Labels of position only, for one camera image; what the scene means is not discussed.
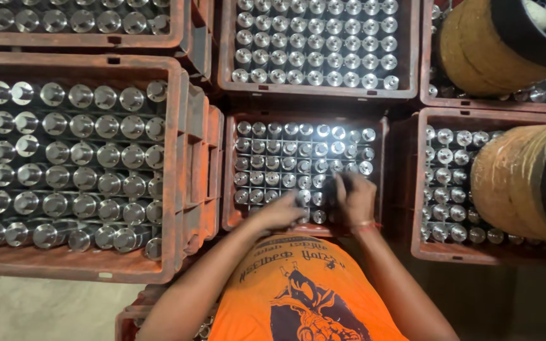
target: plastic crate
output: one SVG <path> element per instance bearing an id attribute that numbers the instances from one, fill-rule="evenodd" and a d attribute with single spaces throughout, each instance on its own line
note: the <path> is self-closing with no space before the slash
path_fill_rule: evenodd
<path id="1" fill-rule="evenodd" d="M 389 186 L 386 188 L 385 229 L 387 236 L 408 245 L 414 257 L 424 260 L 498 265 L 546 265 L 546 244 L 495 245 L 465 242 L 421 241 L 423 188 L 425 186 L 425 127 L 436 129 L 495 131 L 517 126 L 546 124 L 546 114 L 507 111 L 482 111 L 452 108 L 426 108 L 410 119 L 395 122 L 390 131 Z"/>
<path id="2" fill-rule="evenodd" d="M 464 109 L 491 109 L 502 111 L 526 111 L 526 112 L 545 112 L 546 103 L 533 103 L 533 102 L 518 102 L 510 98 L 506 101 L 499 99 L 477 99 L 477 98 L 442 98 L 429 96 L 429 83 L 431 81 L 429 69 L 432 62 L 435 63 L 435 59 L 438 58 L 435 55 L 436 36 L 431 34 L 431 26 L 433 25 L 433 19 L 431 13 L 433 11 L 433 5 L 438 5 L 442 11 L 448 9 L 450 3 L 453 6 L 460 4 L 462 0 L 451 2 L 450 0 L 424 0 L 423 1 L 423 17 L 422 17 L 422 49 L 421 49 L 421 83 L 419 96 L 421 102 L 424 105 L 432 107 L 455 107 Z M 440 34 L 440 28 L 437 27 L 436 35 Z M 442 68 L 439 67 L 437 73 L 442 73 Z"/>
<path id="3" fill-rule="evenodd" d="M 194 206 L 183 202 L 178 211 L 172 207 L 175 198 L 184 197 L 181 190 L 174 188 L 181 175 L 191 174 L 196 165 L 187 164 L 184 159 L 177 158 L 177 143 L 183 138 L 192 136 L 187 131 L 185 121 L 189 118 L 203 127 L 201 135 L 192 136 L 204 150 L 220 151 L 220 136 L 222 135 L 222 114 L 208 105 L 207 97 L 199 87 L 189 83 L 189 75 L 174 58 L 142 57 L 131 55 L 51 55 L 41 53 L 1 53 L 0 80 L 13 82 L 40 81 L 49 77 L 71 83 L 85 82 L 87 84 L 115 84 L 115 86 L 136 86 L 144 89 L 151 80 L 164 79 L 168 82 L 166 102 L 166 137 L 165 162 L 163 167 L 164 182 L 164 216 L 161 227 L 162 260 L 152 261 L 143 256 L 142 250 L 126 254 L 115 251 L 93 249 L 87 252 L 69 252 L 66 246 L 43 251 L 33 246 L 24 248 L 0 247 L 0 275 L 22 277 L 60 278 L 68 280 L 92 280 L 117 283 L 166 283 L 181 268 L 186 257 L 186 248 L 201 246 L 203 239 L 216 235 L 216 210 L 214 209 L 220 197 L 220 185 L 210 184 L 208 169 L 219 172 L 220 158 L 210 159 L 208 153 L 201 155 L 200 166 L 204 167 L 201 178 L 189 177 L 187 189 L 206 188 L 201 190 L 203 196 Z M 22 107 L 8 107 L 8 110 L 24 111 Z M 214 167 L 208 168 L 208 162 Z M 204 207 L 193 212 L 192 220 L 183 220 L 184 209 Z"/>
<path id="4" fill-rule="evenodd" d="M 232 95 L 248 96 L 254 94 L 270 97 L 280 97 L 281 95 L 284 98 L 304 98 L 304 95 L 308 95 L 319 98 L 338 97 L 356 101 L 358 99 L 360 101 L 370 101 L 383 98 L 401 100 L 416 96 L 418 88 L 420 1 L 402 1 L 399 3 L 398 12 L 394 14 L 398 21 L 398 29 L 392 35 L 398 41 L 398 49 L 394 52 L 397 55 L 398 65 L 392 71 L 392 74 L 399 77 L 398 90 L 233 82 L 231 74 L 235 70 L 235 20 L 239 14 L 236 4 L 236 0 L 223 1 L 220 57 L 218 61 L 218 85 L 221 89 L 231 92 Z"/>
<path id="5" fill-rule="evenodd" d="M 318 118 L 314 118 L 312 113 L 307 112 L 240 112 L 233 113 L 227 116 L 226 119 L 226 156 L 224 161 L 224 195 L 223 195 L 223 229 L 232 230 L 239 223 L 247 217 L 247 205 L 237 205 L 234 201 L 234 195 L 236 192 L 233 176 L 236 173 L 235 161 L 237 160 L 237 151 L 235 150 L 235 142 L 237 141 L 237 123 L 240 121 L 263 122 L 265 124 L 271 122 L 278 123 L 311 123 L 314 127 L 318 124 L 341 125 L 352 126 L 360 128 L 373 128 L 376 133 L 373 149 L 375 152 L 375 158 L 371 161 L 374 166 L 370 179 L 378 186 L 375 218 L 377 221 L 382 219 L 382 198 L 383 198 L 383 168 L 385 165 L 385 141 L 388 132 L 388 121 L 386 117 L 382 115 L 373 115 L 371 118 L 343 118 L 320 115 Z M 324 225 L 305 223 L 298 224 L 292 229 L 292 232 L 299 232 L 310 234 L 312 236 L 332 236 L 332 231 L 327 227 L 328 223 Z"/>
<path id="6" fill-rule="evenodd" d="M 166 55 L 181 61 L 188 73 L 210 78 L 213 20 L 209 17 L 214 0 L 203 0 L 199 7 L 194 0 L 171 1 L 169 7 L 170 32 L 166 35 L 129 35 L 120 33 L 21 33 L 15 25 L 0 32 L 0 46 L 20 47 L 26 51 L 49 53 L 124 53 L 136 55 Z M 10 10 L 17 14 L 25 5 Z M 54 5 L 48 9 L 71 11 Z"/>

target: metal part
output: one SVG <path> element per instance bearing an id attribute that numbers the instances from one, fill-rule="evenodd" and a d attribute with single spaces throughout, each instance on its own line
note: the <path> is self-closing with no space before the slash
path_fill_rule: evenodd
<path id="1" fill-rule="evenodd" d="M 264 175 L 261 171 L 255 170 L 250 172 L 250 182 L 252 184 L 255 184 L 257 186 L 263 184 L 264 182 Z"/>
<path id="2" fill-rule="evenodd" d="M 0 163 L 9 163 L 16 157 L 16 149 L 8 141 L 0 141 Z"/>
<path id="3" fill-rule="evenodd" d="M 0 111 L 0 134 L 9 134 L 15 128 L 14 116 L 7 111 Z"/>
<path id="4" fill-rule="evenodd" d="M 505 239 L 505 233 L 497 228 L 489 229 L 486 235 L 492 244 L 501 244 Z"/>
<path id="5" fill-rule="evenodd" d="M 249 199 L 253 204 L 259 204 L 264 198 L 264 193 L 262 189 L 253 189 L 250 191 Z"/>
<path id="6" fill-rule="evenodd" d="M 476 147 L 483 147 L 490 140 L 490 136 L 486 132 L 475 132 L 472 135 L 473 145 Z"/>
<path id="7" fill-rule="evenodd" d="M 282 160 L 282 169 L 286 171 L 291 171 L 296 167 L 296 159 L 293 157 L 284 157 Z"/>
<path id="8" fill-rule="evenodd" d="M 372 174 L 372 171 L 374 170 L 374 167 L 369 161 L 362 161 L 359 164 L 359 172 L 364 175 L 370 175 Z"/>
<path id="9" fill-rule="evenodd" d="M 444 224 L 432 224 L 432 226 L 431 235 L 433 236 L 433 239 L 444 243 L 444 241 L 448 239 L 448 229 Z"/>
<path id="10" fill-rule="evenodd" d="M 462 243 L 466 241 L 466 228 L 464 228 L 461 224 L 452 225 L 452 228 L 450 229 L 450 238 L 452 238 L 452 241 L 455 243 Z"/>
<path id="11" fill-rule="evenodd" d="M 113 245 L 117 251 L 126 253 L 145 247 L 151 238 L 151 231 L 142 226 L 122 228 L 116 231 Z"/>
<path id="12" fill-rule="evenodd" d="M 282 177 L 282 184 L 285 188 L 293 188 L 296 186 L 296 176 L 294 174 L 285 174 Z"/>
<path id="13" fill-rule="evenodd" d="M 433 205 L 431 207 L 431 213 L 433 214 L 433 217 L 439 221 L 445 221 L 450 218 L 450 210 L 448 206 L 443 204 Z"/>

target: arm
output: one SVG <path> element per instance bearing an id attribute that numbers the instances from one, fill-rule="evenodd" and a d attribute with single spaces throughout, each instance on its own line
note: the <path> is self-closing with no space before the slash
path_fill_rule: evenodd
<path id="1" fill-rule="evenodd" d="M 290 192 L 267 205 L 201 257 L 157 301 L 136 340 L 192 340 L 252 245 L 269 229 L 283 228 L 305 214 L 294 200 Z"/>
<path id="2" fill-rule="evenodd" d="M 364 222 L 374 221 L 376 185 L 357 174 L 344 177 L 352 182 L 353 190 L 347 193 L 337 175 L 339 208 L 365 254 L 368 278 L 399 331 L 412 341 L 458 340 L 452 326 L 399 262 L 380 232 L 364 228 Z"/>

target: red thread bracelet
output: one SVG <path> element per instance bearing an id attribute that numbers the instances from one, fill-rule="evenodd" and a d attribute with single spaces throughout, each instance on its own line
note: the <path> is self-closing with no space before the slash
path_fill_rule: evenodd
<path id="1" fill-rule="evenodd" d="M 383 229 L 383 224 L 377 223 L 376 221 L 364 221 L 357 225 L 360 227 L 357 229 L 351 229 L 352 232 L 363 232 L 363 231 L 372 230 L 372 228 L 376 228 L 380 232 L 380 230 Z"/>

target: stacked crate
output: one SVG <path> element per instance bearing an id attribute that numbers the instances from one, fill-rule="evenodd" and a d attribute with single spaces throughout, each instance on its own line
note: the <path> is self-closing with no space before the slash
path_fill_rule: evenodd
<path id="1" fill-rule="evenodd" d="M 217 203 L 220 199 L 218 179 L 221 176 L 223 116 L 216 107 L 209 105 L 203 91 L 190 83 L 188 73 L 175 59 L 128 55 L 0 53 L 0 80 L 12 84 L 17 81 L 44 84 L 57 80 L 61 84 L 107 84 L 121 89 L 133 86 L 139 91 L 146 91 L 147 85 L 154 80 L 167 82 L 166 100 L 160 112 L 161 117 L 165 118 L 165 139 L 163 144 L 152 142 L 154 145 L 161 145 L 164 150 L 163 162 L 161 162 L 163 165 L 161 168 L 163 217 L 161 225 L 153 225 L 154 231 L 161 233 L 161 260 L 154 261 L 145 257 L 144 248 L 122 253 L 123 250 L 101 250 L 91 244 L 92 248 L 86 252 L 68 252 L 69 249 L 63 242 L 43 252 L 31 244 L 25 247 L 13 247 L 0 243 L 0 275 L 121 283 L 165 283 L 170 281 L 180 269 L 187 254 L 193 254 L 203 240 L 216 235 Z M 13 116 L 20 112 L 31 111 L 39 117 L 54 110 L 62 113 L 72 113 L 75 110 L 70 106 L 68 99 L 65 99 L 56 109 L 51 109 L 41 104 L 39 94 L 36 97 L 32 102 L 33 105 L 24 107 L 6 104 L 0 105 L 0 110 L 5 109 Z M 96 117 L 107 113 L 123 114 L 117 109 L 96 111 L 92 106 L 88 108 L 92 108 L 91 114 Z M 125 114 L 128 117 L 136 115 L 135 113 Z M 17 138 L 22 137 L 22 134 L 16 130 L 12 135 L 16 135 Z M 6 139 L 9 140 L 10 136 L 0 134 L 0 140 Z M 55 139 L 66 141 L 64 137 Z M 81 138 L 81 141 L 102 143 L 97 137 L 91 135 Z M 193 153 L 190 155 L 184 153 L 186 141 L 193 145 Z M 43 158 L 42 153 L 44 148 L 38 149 L 35 157 Z M 73 167 L 73 162 L 71 159 L 67 160 L 63 166 Z M 169 190 L 174 184 L 182 184 L 182 186 L 178 186 L 176 190 Z M 47 192 L 57 191 L 43 185 Z M 19 191 L 33 189 L 21 184 L 17 187 Z M 102 195 L 96 187 L 80 190 L 81 193 L 92 197 Z M 17 220 L 20 216 L 19 213 L 14 213 L 13 207 L 8 207 L 0 215 L 2 222 L 8 218 Z M 46 219 L 46 222 L 52 220 L 43 213 L 28 217 L 38 220 Z M 83 217 L 81 214 L 66 214 L 60 219 L 76 222 L 80 224 L 80 228 L 84 223 L 101 227 L 109 225 L 107 221 L 98 220 L 95 215 Z"/>

